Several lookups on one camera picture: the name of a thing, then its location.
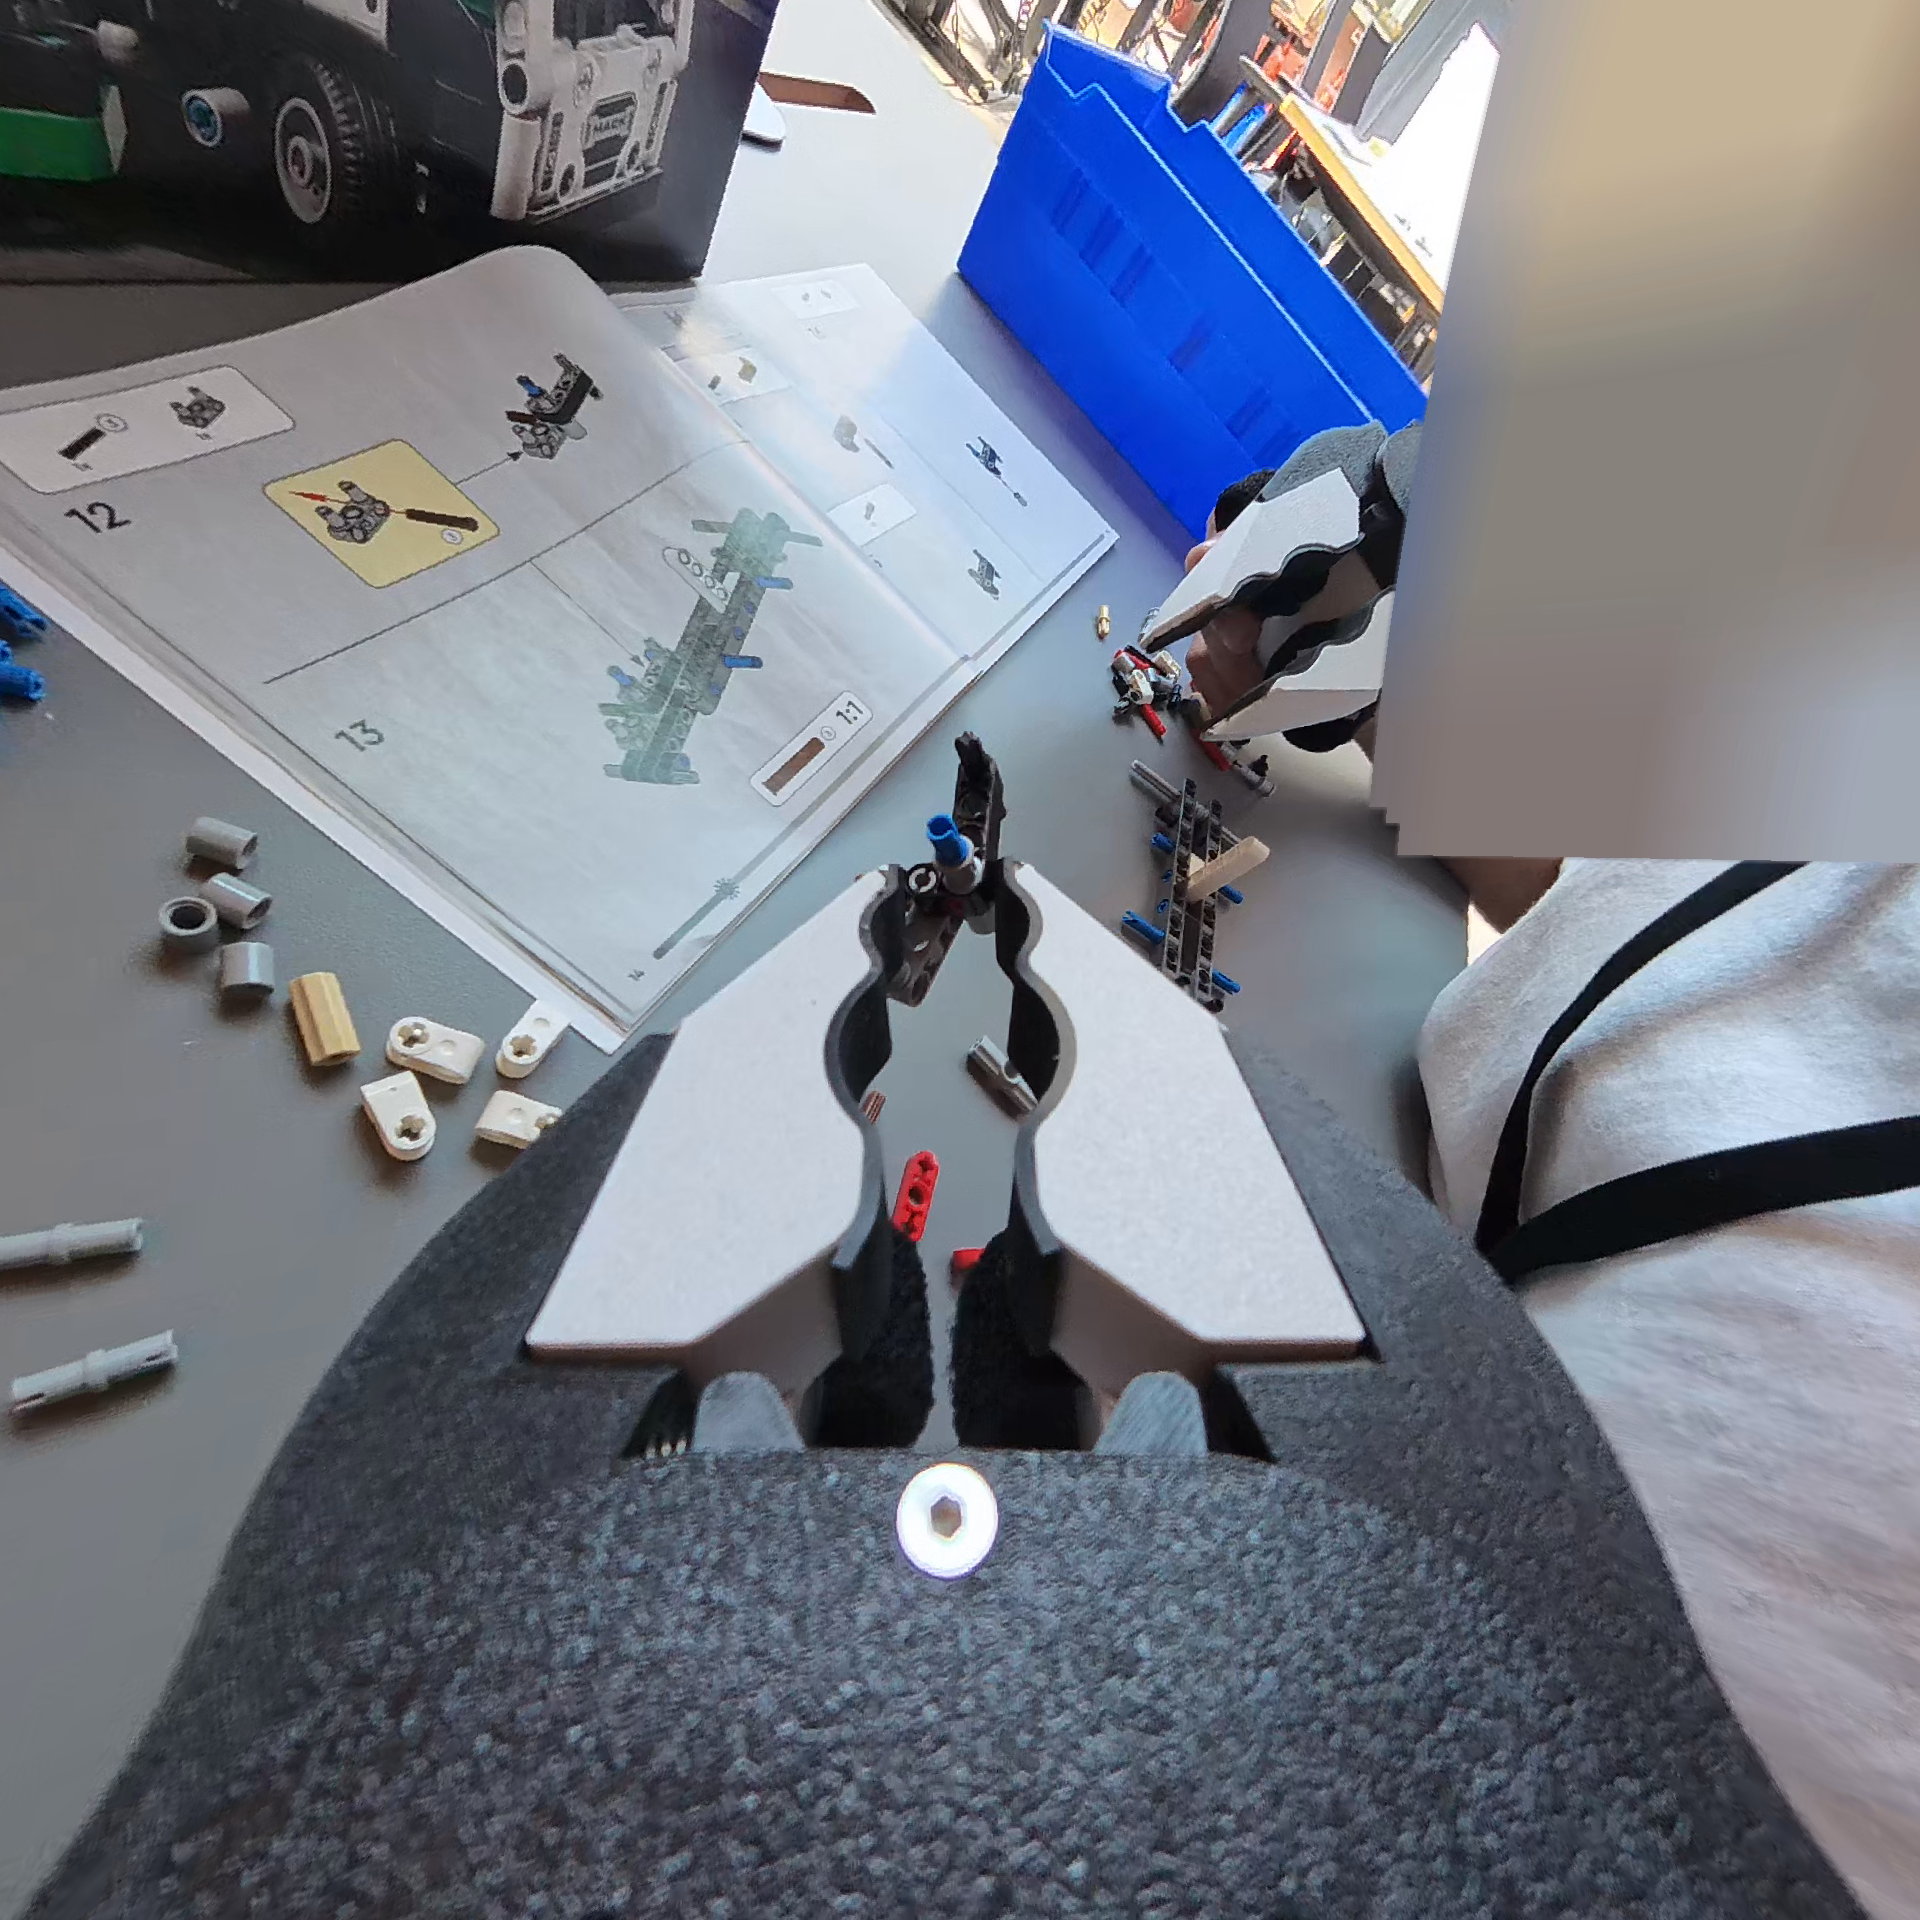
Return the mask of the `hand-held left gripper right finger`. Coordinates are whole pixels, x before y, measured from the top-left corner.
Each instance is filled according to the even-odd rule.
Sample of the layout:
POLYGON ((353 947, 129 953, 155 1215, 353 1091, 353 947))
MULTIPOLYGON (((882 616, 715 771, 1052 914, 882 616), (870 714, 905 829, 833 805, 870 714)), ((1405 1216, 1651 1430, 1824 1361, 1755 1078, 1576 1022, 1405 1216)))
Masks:
POLYGON ((994 961, 1039 1102, 979 1258, 979 1442, 1089 1445, 1138 1379, 1367 1358, 1220 1022, 1022 859, 994 961))

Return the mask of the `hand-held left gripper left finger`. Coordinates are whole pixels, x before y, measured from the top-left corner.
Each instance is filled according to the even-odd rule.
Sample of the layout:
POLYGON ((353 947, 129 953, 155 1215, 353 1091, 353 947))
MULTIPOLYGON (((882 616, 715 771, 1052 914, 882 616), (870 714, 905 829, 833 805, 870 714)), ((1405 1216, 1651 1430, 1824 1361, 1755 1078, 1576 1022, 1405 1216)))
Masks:
POLYGON ((900 1271, 863 1096, 891 1058, 905 874, 858 874, 673 1030, 524 1333, 542 1361, 763 1374, 830 1445, 931 1409, 924 1281, 900 1271))

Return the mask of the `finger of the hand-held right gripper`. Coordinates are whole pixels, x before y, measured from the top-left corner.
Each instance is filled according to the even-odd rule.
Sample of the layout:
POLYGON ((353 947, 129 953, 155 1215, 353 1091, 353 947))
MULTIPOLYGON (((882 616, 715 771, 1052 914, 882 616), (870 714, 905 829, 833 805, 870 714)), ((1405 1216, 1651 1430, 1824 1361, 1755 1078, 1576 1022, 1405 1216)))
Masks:
POLYGON ((1259 661, 1255 611, 1218 611, 1194 640, 1194 734, 1218 746, 1281 738, 1292 746, 1346 746, 1372 725, 1383 679, 1383 640, 1397 590, 1389 586, 1352 635, 1259 661))
POLYGON ((1259 653, 1382 643, 1397 586, 1397 489, 1331 467, 1255 499, 1143 624, 1138 646, 1194 635, 1229 611, 1259 614, 1259 653))

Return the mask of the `long lego frame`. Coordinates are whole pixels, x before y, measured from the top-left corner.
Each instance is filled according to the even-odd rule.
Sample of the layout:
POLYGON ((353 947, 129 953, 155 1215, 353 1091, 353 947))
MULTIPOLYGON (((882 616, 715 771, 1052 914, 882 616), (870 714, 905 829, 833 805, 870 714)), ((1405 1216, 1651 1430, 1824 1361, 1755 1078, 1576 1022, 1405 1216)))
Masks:
POLYGON ((1237 880, 1267 859, 1267 848, 1259 838, 1234 831, 1220 802, 1203 799, 1194 779, 1176 790, 1134 759, 1129 783, 1157 805, 1158 827, 1148 848, 1161 859, 1161 873, 1153 910, 1126 910, 1119 927, 1161 980, 1208 1015, 1220 1015, 1239 987, 1215 963, 1218 914, 1239 901, 1237 880))

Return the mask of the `small black lego assembly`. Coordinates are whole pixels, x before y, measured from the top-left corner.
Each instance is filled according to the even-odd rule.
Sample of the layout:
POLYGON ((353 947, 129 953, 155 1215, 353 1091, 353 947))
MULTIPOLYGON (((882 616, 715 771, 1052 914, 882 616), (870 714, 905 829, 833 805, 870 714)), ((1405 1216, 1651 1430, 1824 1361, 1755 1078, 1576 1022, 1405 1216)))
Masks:
POLYGON ((891 873, 874 919, 886 993, 907 1010, 927 999, 961 931, 988 932, 994 927, 1001 778, 973 732, 963 732, 953 746, 953 802, 924 829, 931 855, 891 873))

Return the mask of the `red and black lego cluster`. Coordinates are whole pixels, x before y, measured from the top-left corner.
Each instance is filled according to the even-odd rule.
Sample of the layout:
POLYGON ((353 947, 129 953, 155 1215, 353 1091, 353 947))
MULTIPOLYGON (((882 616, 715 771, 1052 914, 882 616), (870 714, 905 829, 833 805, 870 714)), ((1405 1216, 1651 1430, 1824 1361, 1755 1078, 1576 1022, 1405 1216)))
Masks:
POLYGON ((1116 646, 1111 655, 1112 721, 1143 721, 1148 734, 1165 738, 1169 725, 1200 728, 1203 705, 1181 679, 1181 670, 1165 653, 1138 653, 1116 646))

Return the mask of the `lego instruction booklet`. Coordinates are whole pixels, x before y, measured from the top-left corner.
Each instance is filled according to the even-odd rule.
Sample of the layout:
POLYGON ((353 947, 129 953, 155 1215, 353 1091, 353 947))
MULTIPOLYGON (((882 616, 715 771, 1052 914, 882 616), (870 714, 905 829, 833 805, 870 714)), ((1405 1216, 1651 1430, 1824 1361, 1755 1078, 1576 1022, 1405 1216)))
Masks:
POLYGON ((866 265, 2 389, 2 553, 618 1046, 1116 542, 866 265))

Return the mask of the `light grey lego axle pin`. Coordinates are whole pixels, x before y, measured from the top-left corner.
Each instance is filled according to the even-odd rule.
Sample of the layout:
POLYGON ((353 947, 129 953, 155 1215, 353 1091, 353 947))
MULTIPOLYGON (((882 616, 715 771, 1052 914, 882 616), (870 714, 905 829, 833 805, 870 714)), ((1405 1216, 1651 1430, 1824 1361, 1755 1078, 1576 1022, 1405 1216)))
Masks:
POLYGON ((91 1263, 91 1259, 120 1259, 140 1252, 143 1244, 143 1222, 140 1216, 115 1216, 115 1222, 87 1222, 87 1224, 56 1224, 37 1228, 27 1233, 2 1233, 0 1237, 0 1271, 41 1271, 41 1265, 66 1265, 66 1263, 91 1263))
POLYGON ((91 1348, 82 1358, 12 1379, 8 1414, 27 1421, 56 1405, 106 1395, 120 1385, 164 1374, 177 1361, 177 1333, 155 1333, 135 1339, 127 1345, 91 1348))

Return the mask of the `lego set box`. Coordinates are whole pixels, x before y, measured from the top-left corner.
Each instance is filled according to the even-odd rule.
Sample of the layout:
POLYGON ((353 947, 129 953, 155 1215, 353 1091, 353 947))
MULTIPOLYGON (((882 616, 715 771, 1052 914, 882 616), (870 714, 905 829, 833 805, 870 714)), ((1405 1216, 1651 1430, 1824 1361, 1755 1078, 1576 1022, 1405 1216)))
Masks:
POLYGON ((2 282, 702 271, 776 2, 2 2, 2 282))

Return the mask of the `wooden table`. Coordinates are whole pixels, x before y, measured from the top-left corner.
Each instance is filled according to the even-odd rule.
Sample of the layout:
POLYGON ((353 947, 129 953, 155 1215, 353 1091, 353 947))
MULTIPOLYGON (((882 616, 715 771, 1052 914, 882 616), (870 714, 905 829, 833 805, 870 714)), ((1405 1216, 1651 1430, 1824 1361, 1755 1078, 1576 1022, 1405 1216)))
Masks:
POLYGON ((1281 110, 1297 143, 1322 174, 1331 203, 1359 223, 1359 229, 1373 240, 1373 250, 1383 250, 1394 261, 1391 276, 1417 294, 1431 314, 1443 314, 1443 276, 1433 273, 1433 261, 1407 231, 1405 219, 1397 219, 1379 197, 1379 166, 1299 92, 1286 92, 1281 99, 1281 110))

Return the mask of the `blue storage bin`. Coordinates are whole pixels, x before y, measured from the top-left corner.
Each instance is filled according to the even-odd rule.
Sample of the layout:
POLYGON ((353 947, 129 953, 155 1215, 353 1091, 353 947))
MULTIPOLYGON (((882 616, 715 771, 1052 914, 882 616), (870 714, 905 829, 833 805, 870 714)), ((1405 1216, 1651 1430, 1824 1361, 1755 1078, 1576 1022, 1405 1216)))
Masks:
POLYGON ((1427 409, 1169 82, 1075 32, 1043 32, 956 271, 1194 537, 1307 436, 1427 409))

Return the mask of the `person's white shirt torso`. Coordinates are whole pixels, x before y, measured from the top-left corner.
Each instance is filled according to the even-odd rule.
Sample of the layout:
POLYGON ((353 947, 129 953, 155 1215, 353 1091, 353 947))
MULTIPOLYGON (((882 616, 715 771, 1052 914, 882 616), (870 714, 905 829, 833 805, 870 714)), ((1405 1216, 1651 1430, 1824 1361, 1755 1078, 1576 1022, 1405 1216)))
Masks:
MULTIPOLYGON (((1532 1055, 1714 859, 1563 859, 1427 1013, 1427 1187, 1473 1237, 1532 1055)), ((1532 1091, 1517 1224, 1607 1182, 1917 1114, 1917 869, 1812 863, 1611 990, 1532 1091)), ((1592 1407, 1801 1825, 1917 1915, 1917 1187, 1549 1271, 1592 1407)))

